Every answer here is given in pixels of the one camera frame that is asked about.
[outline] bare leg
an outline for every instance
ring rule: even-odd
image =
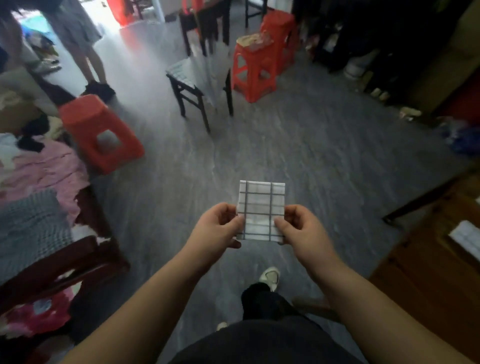
[[[92,81],[95,81],[95,78],[93,77],[93,74],[92,74],[92,70],[90,69],[90,65],[88,64],[86,55],[78,47],[75,47],[75,46],[70,45],[68,46],[67,50],[72,55],[72,58],[77,64],[78,68],[80,68],[80,71],[82,71],[87,82],[90,83]]]
[[[93,69],[95,70],[96,75],[98,76],[99,82],[101,84],[106,84],[107,77],[105,76],[105,68],[103,67],[103,62],[100,56],[98,55],[98,53],[95,52],[93,48],[90,48],[90,50],[87,53],[87,57]]]

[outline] gray floor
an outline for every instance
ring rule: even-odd
[[[235,39],[244,34],[239,5],[231,21]],[[252,21],[251,30],[258,24]],[[178,23],[137,23],[96,45],[118,95],[111,106],[146,153],[93,180],[132,269],[75,303],[77,339],[98,327],[180,250],[206,209],[221,201],[236,203],[240,179],[285,182],[287,203],[310,208],[341,257],[368,276],[399,239],[400,233],[380,217],[467,163],[432,132],[350,91],[342,75],[329,75],[300,52],[295,65],[278,78],[276,92],[254,104],[235,93],[233,118],[226,102],[217,114],[209,108],[208,135],[199,110],[186,104],[187,118],[180,116],[165,77],[165,68],[185,57],[179,29]],[[85,82],[61,53],[64,68],[49,79],[77,95]],[[241,292],[269,266],[282,272],[279,292],[287,299],[322,295],[290,247],[246,243],[228,251],[202,278],[159,362],[166,363],[219,322],[240,320]],[[321,323],[362,357],[343,326]]]

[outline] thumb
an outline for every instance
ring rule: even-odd
[[[237,215],[229,223],[224,225],[224,228],[228,231],[230,238],[234,237],[237,233],[243,231],[245,225],[245,217]]]
[[[297,229],[294,228],[288,221],[284,218],[276,218],[275,219],[275,226],[282,232],[285,237],[292,241],[293,235],[297,233]]]

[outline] chair seat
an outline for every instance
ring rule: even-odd
[[[191,88],[195,88],[195,84],[190,81],[187,76],[183,73],[183,64],[188,58],[185,58],[184,60],[180,60],[177,63],[174,63],[173,65],[169,66],[167,68],[167,74],[175,78],[177,81],[186,84],[187,86]]]

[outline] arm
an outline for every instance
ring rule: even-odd
[[[371,363],[472,363],[348,268],[307,208],[286,206],[275,223]]]
[[[228,247],[240,247],[232,238],[243,224],[234,205],[205,212],[182,250],[62,364],[155,363],[199,279]]]
[[[22,27],[10,12],[5,13],[0,20],[0,43],[9,55],[6,69],[8,70],[21,64],[20,57],[23,47]]]

